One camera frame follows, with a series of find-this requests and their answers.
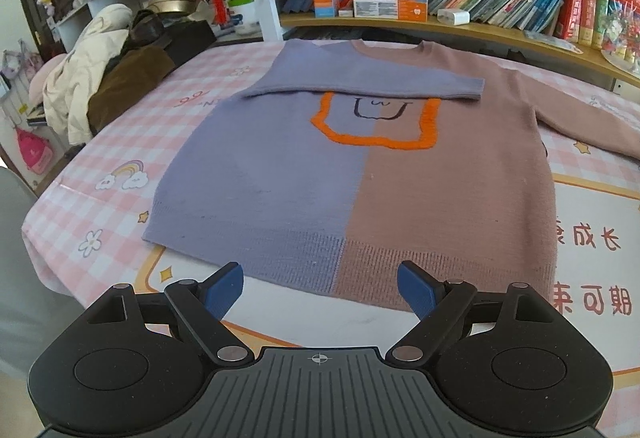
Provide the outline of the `cream jacket pile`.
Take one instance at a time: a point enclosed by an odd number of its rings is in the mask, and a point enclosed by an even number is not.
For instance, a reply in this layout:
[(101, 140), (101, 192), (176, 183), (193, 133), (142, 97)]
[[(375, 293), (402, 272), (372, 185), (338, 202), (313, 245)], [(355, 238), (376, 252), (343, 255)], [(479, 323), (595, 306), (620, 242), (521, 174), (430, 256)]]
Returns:
[(43, 110), (50, 128), (70, 146), (93, 137), (88, 102), (101, 84), (105, 68), (126, 39), (134, 13), (124, 4), (104, 7), (82, 30), (72, 50), (44, 81)]

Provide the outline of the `white charger block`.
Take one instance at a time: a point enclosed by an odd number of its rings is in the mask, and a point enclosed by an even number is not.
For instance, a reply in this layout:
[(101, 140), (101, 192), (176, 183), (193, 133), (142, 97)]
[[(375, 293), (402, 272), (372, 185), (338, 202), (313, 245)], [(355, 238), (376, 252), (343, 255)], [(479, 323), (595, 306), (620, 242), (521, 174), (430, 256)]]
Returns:
[(463, 26), (471, 21), (470, 13), (458, 8), (441, 8), (436, 17), (438, 22), (450, 27)]

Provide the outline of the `flat paper packet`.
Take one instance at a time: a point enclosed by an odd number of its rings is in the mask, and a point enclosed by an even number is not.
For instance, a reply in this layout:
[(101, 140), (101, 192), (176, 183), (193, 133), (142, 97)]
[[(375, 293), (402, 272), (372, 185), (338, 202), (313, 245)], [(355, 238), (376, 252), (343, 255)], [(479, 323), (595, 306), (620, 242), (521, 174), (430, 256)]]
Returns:
[(572, 54), (582, 54), (582, 50), (571, 42), (555, 38), (554, 36), (545, 35), (529, 30), (525, 30), (523, 34), (528, 40), (551, 46), (557, 48), (558, 50), (565, 50), (566, 52), (570, 52)]

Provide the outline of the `purple and pink sweater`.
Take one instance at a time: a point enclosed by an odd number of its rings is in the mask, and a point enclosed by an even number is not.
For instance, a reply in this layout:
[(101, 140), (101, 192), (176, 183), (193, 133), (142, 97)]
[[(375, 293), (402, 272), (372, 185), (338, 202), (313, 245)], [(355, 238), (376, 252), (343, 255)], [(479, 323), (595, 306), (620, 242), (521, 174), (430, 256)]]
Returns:
[(539, 126), (637, 158), (615, 115), (425, 42), (291, 40), (221, 100), (158, 183), (144, 239), (260, 280), (386, 308), (398, 265), (551, 289), (555, 194)]

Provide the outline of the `colourful toy decoration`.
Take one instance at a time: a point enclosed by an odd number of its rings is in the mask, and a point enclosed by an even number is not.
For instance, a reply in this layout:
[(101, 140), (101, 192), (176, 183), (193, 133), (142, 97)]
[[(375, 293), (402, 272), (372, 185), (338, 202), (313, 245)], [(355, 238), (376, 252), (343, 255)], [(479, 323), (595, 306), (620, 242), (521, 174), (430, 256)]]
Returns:
[(605, 15), (601, 53), (611, 64), (639, 76), (639, 9), (612, 0)]

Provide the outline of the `red dictionary books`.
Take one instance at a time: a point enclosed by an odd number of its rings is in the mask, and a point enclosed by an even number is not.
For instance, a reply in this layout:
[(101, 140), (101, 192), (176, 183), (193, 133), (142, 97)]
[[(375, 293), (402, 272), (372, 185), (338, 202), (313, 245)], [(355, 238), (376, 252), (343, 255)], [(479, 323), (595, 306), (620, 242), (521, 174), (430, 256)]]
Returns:
[(600, 50), (608, 17), (638, 7), (639, 0), (562, 0), (554, 35)]

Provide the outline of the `brass bowl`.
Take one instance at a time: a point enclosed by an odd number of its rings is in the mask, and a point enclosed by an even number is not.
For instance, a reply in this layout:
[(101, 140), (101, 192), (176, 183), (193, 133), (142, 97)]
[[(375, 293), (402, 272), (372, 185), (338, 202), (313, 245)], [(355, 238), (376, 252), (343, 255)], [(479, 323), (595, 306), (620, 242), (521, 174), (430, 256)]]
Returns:
[(149, 0), (144, 6), (157, 15), (189, 16), (198, 7), (197, 0)]

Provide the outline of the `brown cloth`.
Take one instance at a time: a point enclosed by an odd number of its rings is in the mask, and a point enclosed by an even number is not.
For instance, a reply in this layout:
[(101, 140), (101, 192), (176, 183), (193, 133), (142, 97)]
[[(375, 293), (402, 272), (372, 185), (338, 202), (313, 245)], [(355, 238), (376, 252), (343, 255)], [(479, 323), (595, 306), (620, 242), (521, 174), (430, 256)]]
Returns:
[(104, 74), (88, 101), (91, 134), (96, 135), (150, 94), (174, 71), (174, 61), (157, 46), (130, 50)]

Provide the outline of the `pink backpack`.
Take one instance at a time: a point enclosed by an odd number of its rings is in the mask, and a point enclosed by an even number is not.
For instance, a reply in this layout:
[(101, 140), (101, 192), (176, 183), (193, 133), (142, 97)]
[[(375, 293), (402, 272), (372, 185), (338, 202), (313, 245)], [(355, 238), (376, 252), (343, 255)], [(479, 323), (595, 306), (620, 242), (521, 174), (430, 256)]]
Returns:
[(50, 143), (46, 139), (24, 129), (16, 127), (14, 131), (18, 150), (27, 169), (37, 175), (44, 174), (54, 157)]

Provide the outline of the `white and orange flat box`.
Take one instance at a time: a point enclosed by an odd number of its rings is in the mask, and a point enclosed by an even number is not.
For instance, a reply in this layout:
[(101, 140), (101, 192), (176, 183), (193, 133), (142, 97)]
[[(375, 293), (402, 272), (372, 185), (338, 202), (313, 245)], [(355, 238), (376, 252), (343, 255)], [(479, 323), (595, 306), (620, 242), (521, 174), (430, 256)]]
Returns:
[(425, 24), (428, 17), (427, 0), (354, 0), (356, 18), (373, 18)]

